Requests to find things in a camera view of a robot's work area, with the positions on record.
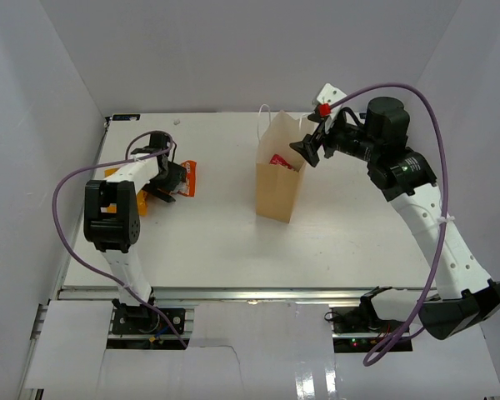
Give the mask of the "orange snack packet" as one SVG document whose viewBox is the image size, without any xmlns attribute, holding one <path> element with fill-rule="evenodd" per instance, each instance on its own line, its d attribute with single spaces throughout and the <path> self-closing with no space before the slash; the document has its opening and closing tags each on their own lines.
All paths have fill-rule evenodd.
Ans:
<svg viewBox="0 0 500 400">
<path fill-rule="evenodd" d="M 184 179 L 174 189 L 170 191 L 170 194 L 171 195 L 179 194 L 185 197 L 193 198 L 196 193 L 197 163 L 193 160 L 187 160 L 185 162 L 182 162 L 180 166 L 185 169 Z"/>
</svg>

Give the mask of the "magenta candy packet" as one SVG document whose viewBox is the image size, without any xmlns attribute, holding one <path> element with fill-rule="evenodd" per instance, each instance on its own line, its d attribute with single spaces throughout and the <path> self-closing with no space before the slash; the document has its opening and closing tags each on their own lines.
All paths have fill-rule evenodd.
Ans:
<svg viewBox="0 0 500 400">
<path fill-rule="evenodd" d="M 278 154 L 274 154 L 271 157 L 271 159 L 269 161 L 269 164 L 270 165 L 281 166 L 281 167 L 287 168 L 289 170 L 294 170 L 294 167 L 289 162 L 287 162 L 283 157 L 281 157 Z"/>
</svg>

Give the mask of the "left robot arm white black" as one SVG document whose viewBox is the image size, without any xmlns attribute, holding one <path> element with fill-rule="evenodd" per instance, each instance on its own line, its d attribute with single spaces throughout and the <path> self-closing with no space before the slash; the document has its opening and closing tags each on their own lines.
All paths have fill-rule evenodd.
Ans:
<svg viewBox="0 0 500 400">
<path fill-rule="evenodd" d="M 146 319 L 153 311 L 153 290 L 145 278 L 136 243 L 141 223 L 137 195 L 145 193 L 165 203 L 186 181 L 185 167 L 173 161 L 172 137 L 164 131 L 147 132 L 148 145 L 127 151 L 127 162 L 102 180 L 85 187 L 85 238 L 102 254 L 118 280 L 114 307 L 126 317 Z"/>
</svg>

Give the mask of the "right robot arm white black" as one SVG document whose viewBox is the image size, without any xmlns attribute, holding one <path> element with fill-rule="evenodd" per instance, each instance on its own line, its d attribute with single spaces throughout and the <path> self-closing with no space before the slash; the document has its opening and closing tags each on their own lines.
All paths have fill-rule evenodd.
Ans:
<svg viewBox="0 0 500 400">
<path fill-rule="evenodd" d="M 333 101 L 315 101 L 309 120 L 312 134 L 291 143 L 311 166 L 336 152 L 366 162 L 367 175 L 407 224 L 428 263 L 435 258 L 440 228 L 445 238 L 434 277 L 436 294 L 422 302 L 418 317 L 436 339 L 443 340 L 470 328 L 500 309 L 500 281 L 495 281 L 466 245 L 450 215 L 443 211 L 443 195 L 426 158 L 408 145 L 410 116 L 394 97 L 375 97 L 360 121 Z"/>
</svg>

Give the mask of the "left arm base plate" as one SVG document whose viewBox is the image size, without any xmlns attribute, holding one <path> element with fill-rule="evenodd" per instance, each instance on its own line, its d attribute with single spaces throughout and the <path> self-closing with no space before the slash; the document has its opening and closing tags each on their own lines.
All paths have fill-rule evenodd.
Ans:
<svg viewBox="0 0 500 400">
<path fill-rule="evenodd" d="M 184 308 L 161 308 L 178 334 L 184 333 L 186 310 Z M 144 307 L 120 307 L 114 312 L 110 332 L 113 335 L 149 335 L 159 338 L 173 334 L 167 322 L 156 312 Z"/>
</svg>

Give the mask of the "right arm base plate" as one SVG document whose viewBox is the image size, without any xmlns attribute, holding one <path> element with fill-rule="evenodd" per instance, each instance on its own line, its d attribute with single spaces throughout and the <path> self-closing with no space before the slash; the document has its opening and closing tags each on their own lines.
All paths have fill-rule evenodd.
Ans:
<svg viewBox="0 0 500 400">
<path fill-rule="evenodd" d="M 414 309 L 418 296 L 393 287 L 375 287 L 353 307 L 332 307 L 324 314 L 331 324 L 335 353 L 366 353 L 389 338 Z"/>
</svg>

